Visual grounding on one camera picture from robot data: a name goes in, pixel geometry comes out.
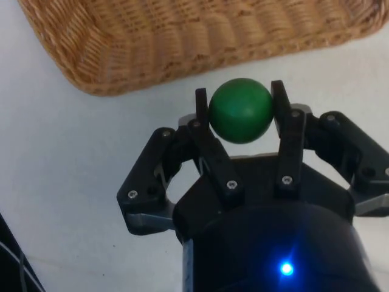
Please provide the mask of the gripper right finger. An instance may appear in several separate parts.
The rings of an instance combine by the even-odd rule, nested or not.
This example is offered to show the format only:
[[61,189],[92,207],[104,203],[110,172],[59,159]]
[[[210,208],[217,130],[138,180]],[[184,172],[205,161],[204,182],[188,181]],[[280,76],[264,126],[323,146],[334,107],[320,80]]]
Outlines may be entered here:
[[339,111],[315,117],[307,105],[291,105],[281,80],[272,81],[271,96],[280,138],[279,195],[299,196],[303,152],[312,150],[347,181],[356,216],[388,216],[388,152]]

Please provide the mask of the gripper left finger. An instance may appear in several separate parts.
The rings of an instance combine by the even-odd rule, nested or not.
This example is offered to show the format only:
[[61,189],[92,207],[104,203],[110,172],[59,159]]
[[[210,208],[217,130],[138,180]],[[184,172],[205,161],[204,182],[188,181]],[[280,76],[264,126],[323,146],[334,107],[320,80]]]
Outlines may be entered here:
[[[177,130],[158,128],[151,135],[117,194],[130,233],[174,230],[194,236],[225,211],[242,206],[245,188],[232,159],[213,135],[207,93],[195,91],[196,112]],[[184,162],[193,161],[200,177],[173,204],[167,189]]]

